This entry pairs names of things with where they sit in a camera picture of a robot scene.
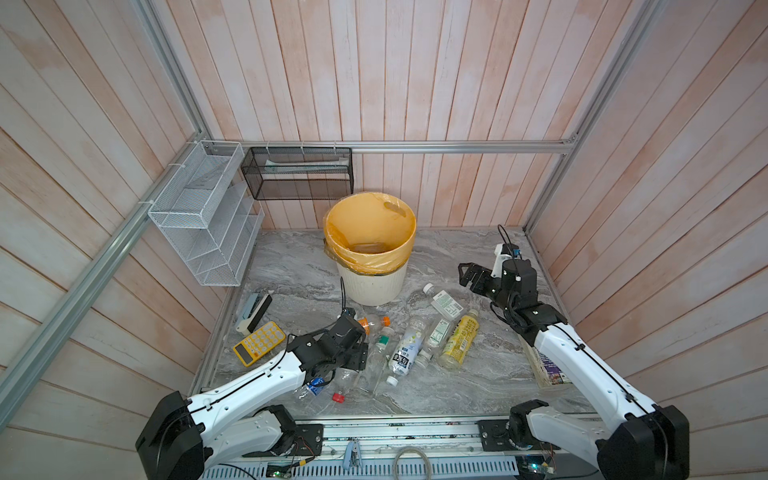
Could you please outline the orange cap juice bottle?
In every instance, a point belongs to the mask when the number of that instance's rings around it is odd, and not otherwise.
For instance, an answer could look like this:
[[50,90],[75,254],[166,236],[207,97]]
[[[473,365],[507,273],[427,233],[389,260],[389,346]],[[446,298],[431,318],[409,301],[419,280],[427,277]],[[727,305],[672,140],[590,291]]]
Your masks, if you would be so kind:
[[367,316],[359,319],[358,323],[363,327],[365,333],[368,336],[371,336],[377,334],[383,328],[389,327],[391,325],[391,320],[387,316]]

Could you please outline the green cap clear bottle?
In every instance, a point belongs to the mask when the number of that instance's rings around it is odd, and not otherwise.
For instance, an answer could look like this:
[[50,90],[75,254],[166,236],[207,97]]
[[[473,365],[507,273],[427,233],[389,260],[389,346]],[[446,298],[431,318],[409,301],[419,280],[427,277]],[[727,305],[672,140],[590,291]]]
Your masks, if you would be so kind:
[[387,347],[390,343],[390,335],[382,334],[376,343],[370,347],[365,369],[360,372],[356,381],[356,388],[363,393],[373,394],[378,384],[380,375],[387,363]]

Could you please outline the black white label bottle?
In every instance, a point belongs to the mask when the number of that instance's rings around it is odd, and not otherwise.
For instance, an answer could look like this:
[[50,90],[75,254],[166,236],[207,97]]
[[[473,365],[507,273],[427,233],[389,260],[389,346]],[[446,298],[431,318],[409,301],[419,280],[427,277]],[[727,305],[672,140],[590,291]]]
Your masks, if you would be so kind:
[[388,361],[388,376],[385,383],[397,386],[400,378],[412,369],[421,349],[427,325],[423,320],[413,320],[403,333],[393,355]]

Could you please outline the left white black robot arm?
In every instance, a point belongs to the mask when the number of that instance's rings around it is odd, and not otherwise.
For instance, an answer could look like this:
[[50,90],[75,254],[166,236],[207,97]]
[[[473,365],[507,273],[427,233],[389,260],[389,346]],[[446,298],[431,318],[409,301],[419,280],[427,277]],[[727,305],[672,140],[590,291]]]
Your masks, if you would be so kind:
[[274,399],[314,380],[327,384],[341,368],[362,370],[369,332],[346,308],[333,324],[292,337],[274,358],[224,385],[166,395],[135,442],[147,478],[198,479],[246,453],[289,452],[295,420]]

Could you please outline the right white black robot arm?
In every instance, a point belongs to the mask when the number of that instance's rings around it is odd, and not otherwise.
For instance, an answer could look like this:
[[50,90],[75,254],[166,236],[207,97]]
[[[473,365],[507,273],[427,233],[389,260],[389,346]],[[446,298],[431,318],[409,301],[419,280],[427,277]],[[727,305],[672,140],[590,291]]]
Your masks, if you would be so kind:
[[493,268],[458,266],[459,282],[490,301],[494,315],[544,354],[594,407],[601,425],[572,418],[542,400],[511,408],[507,441],[519,450],[560,447],[606,479],[686,479],[690,424],[662,407],[600,358],[554,306],[539,299],[537,272],[512,243],[495,249]]

